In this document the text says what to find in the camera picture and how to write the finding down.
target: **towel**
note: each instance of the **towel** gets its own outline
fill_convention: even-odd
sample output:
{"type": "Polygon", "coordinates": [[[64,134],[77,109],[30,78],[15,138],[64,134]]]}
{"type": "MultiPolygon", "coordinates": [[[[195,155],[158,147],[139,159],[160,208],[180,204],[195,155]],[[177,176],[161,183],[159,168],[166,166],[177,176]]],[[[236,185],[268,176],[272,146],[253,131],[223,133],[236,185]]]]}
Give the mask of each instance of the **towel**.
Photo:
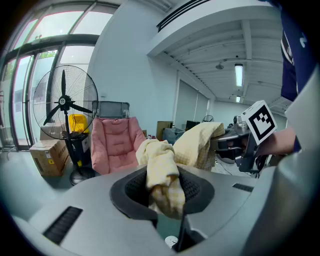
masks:
{"type": "Polygon", "coordinates": [[[150,192],[149,207],[166,216],[181,219],[186,202],[171,144],[157,139],[145,140],[136,152],[139,165],[147,164],[146,189],[150,192]]]}
{"type": "Polygon", "coordinates": [[[221,122],[203,122],[186,131],[173,145],[175,162],[211,171],[216,154],[210,149],[210,139],[225,134],[221,122]]]}

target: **floor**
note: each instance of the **floor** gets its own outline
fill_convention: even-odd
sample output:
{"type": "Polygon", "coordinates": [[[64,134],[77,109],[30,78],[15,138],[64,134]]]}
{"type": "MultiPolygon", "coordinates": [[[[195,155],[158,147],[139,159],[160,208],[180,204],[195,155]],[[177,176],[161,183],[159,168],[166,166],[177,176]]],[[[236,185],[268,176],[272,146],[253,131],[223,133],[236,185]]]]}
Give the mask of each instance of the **floor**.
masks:
{"type": "Polygon", "coordinates": [[[63,176],[42,177],[28,151],[0,154],[0,194],[12,215],[26,221],[45,203],[70,189],[69,161],[63,176]]]}

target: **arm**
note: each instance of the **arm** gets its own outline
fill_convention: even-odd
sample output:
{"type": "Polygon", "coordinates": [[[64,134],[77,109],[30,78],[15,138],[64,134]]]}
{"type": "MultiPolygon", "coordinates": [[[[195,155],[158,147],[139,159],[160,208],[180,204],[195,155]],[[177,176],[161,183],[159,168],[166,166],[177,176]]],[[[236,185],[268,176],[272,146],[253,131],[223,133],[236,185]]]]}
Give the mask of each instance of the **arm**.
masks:
{"type": "Polygon", "coordinates": [[[295,139],[296,133],[292,127],[276,131],[260,145],[257,156],[292,153],[295,139]]]}

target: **ceiling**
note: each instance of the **ceiling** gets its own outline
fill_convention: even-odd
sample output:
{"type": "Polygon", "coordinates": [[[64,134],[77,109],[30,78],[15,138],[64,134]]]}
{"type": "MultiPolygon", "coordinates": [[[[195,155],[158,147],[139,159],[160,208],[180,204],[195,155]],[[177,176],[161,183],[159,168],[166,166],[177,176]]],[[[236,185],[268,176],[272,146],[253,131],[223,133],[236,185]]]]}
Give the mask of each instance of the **ceiling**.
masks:
{"type": "Polygon", "coordinates": [[[164,50],[195,74],[218,101],[252,105],[265,100],[284,113],[289,100],[281,97],[282,24],[277,20],[237,20],[199,30],[164,50]],[[224,66],[222,70],[216,65],[224,66]],[[236,86],[235,64],[243,64],[243,87],[236,86]]]}

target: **black vent grille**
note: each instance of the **black vent grille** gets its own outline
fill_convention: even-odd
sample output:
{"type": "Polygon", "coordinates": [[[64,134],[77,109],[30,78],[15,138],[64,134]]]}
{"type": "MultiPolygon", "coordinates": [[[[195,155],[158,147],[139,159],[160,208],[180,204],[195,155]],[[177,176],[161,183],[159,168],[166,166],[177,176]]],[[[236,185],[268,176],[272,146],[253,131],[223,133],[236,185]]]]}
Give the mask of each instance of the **black vent grille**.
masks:
{"type": "Polygon", "coordinates": [[[238,190],[243,190],[243,191],[247,191],[247,192],[252,192],[252,190],[254,190],[253,186],[248,186],[248,185],[243,185],[240,183],[236,183],[234,184],[232,187],[238,189],[238,190]]]}
{"type": "Polygon", "coordinates": [[[43,235],[59,245],[82,211],[82,209],[69,206],[43,233],[43,235]]]}

